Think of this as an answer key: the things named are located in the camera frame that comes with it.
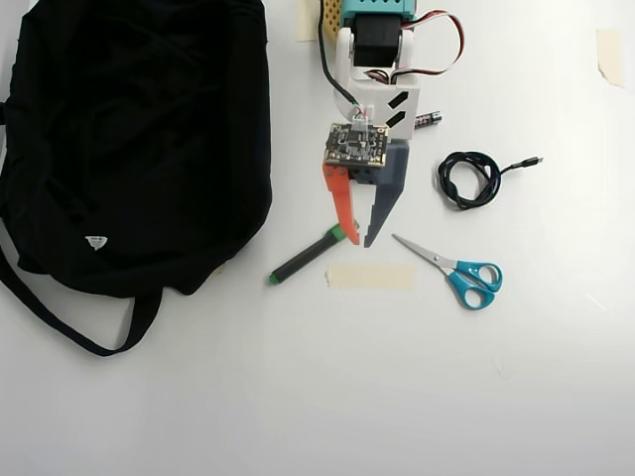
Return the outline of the white and navy gripper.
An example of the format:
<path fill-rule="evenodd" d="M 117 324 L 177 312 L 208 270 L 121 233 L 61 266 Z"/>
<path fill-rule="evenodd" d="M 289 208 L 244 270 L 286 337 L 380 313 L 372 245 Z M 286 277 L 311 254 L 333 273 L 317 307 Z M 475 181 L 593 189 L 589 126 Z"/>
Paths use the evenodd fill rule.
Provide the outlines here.
<path fill-rule="evenodd" d="M 350 179 L 375 184 L 375 199 L 364 247 L 370 248 L 397 203 L 405 184 L 403 175 L 378 176 L 393 165 L 389 155 L 398 146 L 408 146 L 415 132 L 421 88 L 414 79 L 395 84 L 372 80 L 348 81 L 360 104 L 348 103 L 340 93 L 336 104 L 344 117 L 332 125 L 332 166 L 322 172 L 335 206 L 338 224 L 354 244 L 360 243 L 354 219 Z"/>

